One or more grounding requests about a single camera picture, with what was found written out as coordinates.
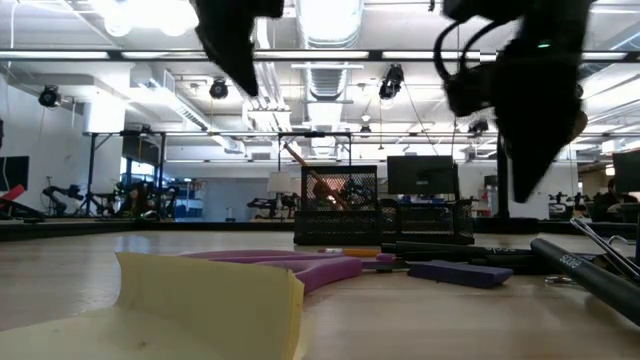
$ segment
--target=orange stick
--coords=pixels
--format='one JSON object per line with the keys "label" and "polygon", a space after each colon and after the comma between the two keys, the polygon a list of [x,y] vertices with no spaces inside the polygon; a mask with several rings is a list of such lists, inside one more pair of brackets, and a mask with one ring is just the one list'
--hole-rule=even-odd
{"label": "orange stick", "polygon": [[[306,162],[306,161],[304,161],[304,159],[303,159],[303,158],[301,158],[301,157],[300,157],[300,155],[298,155],[295,151],[293,151],[293,149],[291,149],[291,148],[289,147],[289,145],[285,144],[285,145],[284,145],[284,148],[289,152],[289,154],[291,154],[291,156],[293,156],[293,158],[294,158],[294,159],[296,159],[296,161],[297,161],[300,165],[302,165],[302,166],[308,166],[308,165],[307,165],[307,162]],[[326,183],[326,182],[325,182],[325,181],[320,177],[320,175],[318,175],[318,174],[317,174],[315,171],[313,171],[313,170],[312,170],[312,171],[309,171],[309,175],[311,175],[314,179],[316,179],[316,181],[320,184],[320,186],[324,187],[324,188],[327,190],[327,192],[329,193],[329,195],[331,195],[331,196],[336,200],[336,202],[338,203],[338,205],[340,205],[340,206],[341,206],[343,209],[345,209],[345,210],[351,210],[351,209],[349,208],[349,205],[347,205],[347,203],[346,203],[344,200],[342,200],[342,198],[338,195],[338,193],[337,193],[335,190],[333,190],[333,189],[329,186],[329,184],[327,184],[327,183]]]}

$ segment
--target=table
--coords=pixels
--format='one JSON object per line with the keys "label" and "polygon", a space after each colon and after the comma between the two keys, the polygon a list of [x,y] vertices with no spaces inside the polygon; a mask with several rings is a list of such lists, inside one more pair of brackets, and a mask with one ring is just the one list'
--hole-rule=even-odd
{"label": "table", "polygon": [[[542,235],[574,252],[585,237]],[[292,233],[139,232],[0,243],[0,330],[111,305],[119,289],[115,251],[180,254],[294,247]],[[477,235],[477,244],[527,248],[531,236]],[[632,249],[623,244],[625,254]],[[513,277],[479,290],[367,273],[305,299],[317,318],[306,360],[638,359],[640,330],[578,288]]]}

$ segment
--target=red object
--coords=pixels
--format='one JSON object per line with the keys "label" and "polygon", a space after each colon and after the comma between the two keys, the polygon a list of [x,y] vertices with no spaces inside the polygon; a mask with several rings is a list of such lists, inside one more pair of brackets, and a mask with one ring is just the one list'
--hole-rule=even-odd
{"label": "red object", "polygon": [[0,198],[4,200],[14,201],[15,199],[19,198],[20,195],[22,194],[24,194],[24,186],[18,185],[13,189],[9,190],[6,194],[2,195]]}

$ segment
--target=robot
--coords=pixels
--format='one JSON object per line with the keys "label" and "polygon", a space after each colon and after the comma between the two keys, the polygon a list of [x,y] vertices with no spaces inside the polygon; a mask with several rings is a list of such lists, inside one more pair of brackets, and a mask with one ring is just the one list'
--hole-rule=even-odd
{"label": "robot", "polygon": [[[467,116],[494,107],[505,151],[512,159],[514,197],[526,202],[558,152],[575,137],[581,112],[578,66],[592,0],[444,0],[453,23],[438,37],[434,63],[449,107]],[[192,0],[200,19],[196,33],[209,59],[249,96],[258,95],[250,35],[256,17],[279,18],[284,0]],[[442,61],[444,38],[469,19],[491,21],[465,45],[460,71]],[[495,63],[467,67],[465,54],[482,36],[521,20]],[[537,139],[544,138],[544,146]]]}

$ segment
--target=black cylinder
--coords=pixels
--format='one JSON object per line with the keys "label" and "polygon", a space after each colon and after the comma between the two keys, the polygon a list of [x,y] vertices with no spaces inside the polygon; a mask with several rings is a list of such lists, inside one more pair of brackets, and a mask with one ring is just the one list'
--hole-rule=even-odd
{"label": "black cylinder", "polygon": [[487,256],[487,255],[533,255],[531,250],[492,248],[480,246],[463,246],[449,244],[427,244],[408,241],[398,241],[395,244],[383,243],[381,246],[383,253],[402,254],[409,252],[426,251],[450,251],[465,255]]}
{"label": "black cylinder", "polygon": [[531,249],[559,271],[640,326],[640,288],[543,239]]}

